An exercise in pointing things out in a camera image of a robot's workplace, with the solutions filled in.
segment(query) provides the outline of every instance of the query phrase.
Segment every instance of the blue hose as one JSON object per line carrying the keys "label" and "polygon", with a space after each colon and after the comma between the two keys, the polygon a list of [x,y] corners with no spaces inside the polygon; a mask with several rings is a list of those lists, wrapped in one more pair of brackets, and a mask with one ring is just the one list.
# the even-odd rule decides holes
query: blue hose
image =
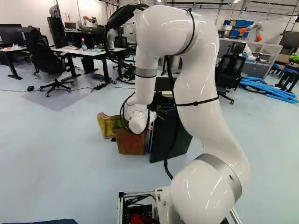
{"label": "blue hose", "polygon": [[265,81],[261,78],[244,77],[242,78],[240,85],[251,86],[260,90],[264,90],[268,92],[266,96],[271,98],[280,99],[289,103],[299,103],[299,100],[296,99],[297,96],[295,94],[285,92],[283,90],[278,90],[274,88],[274,86],[267,85],[265,84]]}

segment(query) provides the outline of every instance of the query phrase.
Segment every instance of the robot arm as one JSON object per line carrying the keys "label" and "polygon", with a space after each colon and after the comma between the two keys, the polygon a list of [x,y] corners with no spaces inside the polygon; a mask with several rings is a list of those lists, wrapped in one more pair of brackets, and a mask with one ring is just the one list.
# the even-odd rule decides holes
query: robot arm
{"label": "robot arm", "polygon": [[247,27],[247,28],[242,28],[240,30],[241,34],[244,34],[245,32],[251,31],[253,29],[256,29],[256,42],[259,42],[262,40],[262,24],[261,22],[257,22],[255,24],[252,24],[251,26]]}
{"label": "robot arm", "polygon": [[135,107],[153,99],[159,57],[180,54],[184,67],[175,82],[174,97],[184,128],[201,140],[203,154],[171,181],[172,205],[186,224],[220,223],[240,198],[250,168],[224,121],[217,97],[217,30],[199,14],[159,5],[138,13],[136,37],[135,95],[127,101],[125,112],[129,126],[133,131],[138,123],[145,126],[146,112]]}
{"label": "robot arm", "polygon": [[95,24],[96,26],[98,25],[98,22],[97,22],[97,18],[96,17],[93,17],[90,19],[89,17],[87,17],[86,15],[83,16],[83,25],[86,26],[86,21],[89,21],[91,22],[92,24]]}

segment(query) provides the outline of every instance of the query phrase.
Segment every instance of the computer mouse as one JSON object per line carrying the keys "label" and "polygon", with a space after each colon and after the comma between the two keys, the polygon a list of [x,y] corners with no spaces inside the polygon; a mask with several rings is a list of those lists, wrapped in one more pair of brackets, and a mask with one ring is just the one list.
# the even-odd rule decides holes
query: computer mouse
{"label": "computer mouse", "polygon": [[27,88],[27,91],[28,91],[28,92],[31,92],[31,91],[33,91],[33,90],[34,90],[34,86],[32,86],[32,85],[28,86],[28,88]]}

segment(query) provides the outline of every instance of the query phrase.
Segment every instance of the black strap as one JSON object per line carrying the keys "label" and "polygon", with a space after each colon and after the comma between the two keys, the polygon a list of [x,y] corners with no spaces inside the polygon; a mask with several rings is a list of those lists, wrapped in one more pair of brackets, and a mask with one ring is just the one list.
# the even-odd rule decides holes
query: black strap
{"label": "black strap", "polygon": [[150,77],[144,77],[144,76],[139,76],[139,75],[137,75],[136,73],[135,73],[135,75],[138,76],[138,77],[140,77],[140,78],[154,78],[154,77],[157,76],[157,75],[154,75],[154,76],[150,76]]}
{"label": "black strap", "polygon": [[194,37],[194,33],[195,33],[195,22],[194,22],[194,18],[193,18],[193,15],[192,15],[192,10],[189,8],[188,10],[186,10],[189,14],[190,14],[190,16],[191,16],[191,18],[192,18],[192,22],[193,22],[193,31],[192,31],[192,36],[191,36],[191,39],[190,39],[190,41],[189,41],[189,43],[188,43],[188,45],[185,47],[185,49],[184,50],[182,50],[181,52],[179,52],[177,55],[181,55],[181,54],[183,54],[187,49],[188,49],[188,47],[190,46],[190,44],[191,44],[191,42],[192,42],[192,40],[193,40],[193,37]]}
{"label": "black strap", "polygon": [[176,106],[198,106],[199,104],[204,104],[204,103],[208,103],[208,102],[212,102],[214,100],[217,100],[219,97],[215,97],[213,99],[207,99],[207,100],[203,100],[203,101],[195,101],[193,103],[188,103],[188,104],[176,104]]}

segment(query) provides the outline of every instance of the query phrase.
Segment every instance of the bottle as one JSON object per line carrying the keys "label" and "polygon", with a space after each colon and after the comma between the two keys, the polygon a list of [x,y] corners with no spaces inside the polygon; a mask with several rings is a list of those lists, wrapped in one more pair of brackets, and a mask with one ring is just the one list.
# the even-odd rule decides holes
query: bottle
{"label": "bottle", "polygon": [[81,39],[82,39],[82,50],[87,50],[87,46],[84,43],[84,38]]}

